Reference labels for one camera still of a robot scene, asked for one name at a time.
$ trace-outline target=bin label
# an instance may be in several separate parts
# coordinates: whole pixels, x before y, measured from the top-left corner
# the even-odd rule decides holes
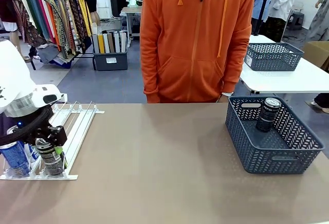
[[[246,55],[246,63],[247,63],[248,66],[251,66],[252,58],[248,55]]]
[[[106,58],[106,63],[108,64],[117,63],[117,58]]]

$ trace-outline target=gray pants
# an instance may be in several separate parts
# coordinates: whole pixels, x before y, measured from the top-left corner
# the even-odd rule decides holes
[[[329,41],[329,2],[324,0],[315,15],[305,41]]]

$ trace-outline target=gray storage bin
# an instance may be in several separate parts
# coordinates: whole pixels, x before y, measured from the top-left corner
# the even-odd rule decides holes
[[[127,70],[127,51],[125,53],[94,53],[95,67],[98,71]]]
[[[250,43],[244,61],[254,71],[295,71],[303,54],[288,43]]]
[[[226,126],[244,169],[253,174],[302,174],[324,149],[319,138],[281,99],[268,133],[256,129],[267,97],[230,97]]]

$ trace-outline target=hoodie zipper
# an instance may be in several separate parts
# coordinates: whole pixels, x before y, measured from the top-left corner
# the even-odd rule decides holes
[[[192,77],[193,77],[193,71],[194,71],[194,62],[195,62],[195,55],[196,55],[196,47],[197,47],[197,41],[199,39],[199,32],[200,32],[200,23],[201,23],[201,12],[202,12],[202,6],[203,6],[203,0],[200,0],[199,8],[197,12],[197,19],[196,19],[196,27],[195,27],[195,36],[194,36],[194,42],[193,42],[193,49],[192,49],[192,62],[191,62],[191,73],[190,73],[190,86],[189,86],[189,92],[187,94],[187,102],[190,101],[191,98],[191,91],[192,91]]]

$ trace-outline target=white table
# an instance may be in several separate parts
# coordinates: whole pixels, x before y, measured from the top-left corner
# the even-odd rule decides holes
[[[131,36],[139,36],[139,33],[133,33],[132,32],[132,17],[134,13],[141,14],[142,13],[142,7],[124,7],[121,10],[121,13],[125,13],[126,20],[127,20],[127,32],[128,32],[128,47],[130,47],[131,43]]]
[[[252,35],[249,42],[274,41]],[[293,93],[329,93],[329,74],[303,58],[295,71],[253,71],[243,63],[240,78],[252,93],[284,93],[287,101]]]

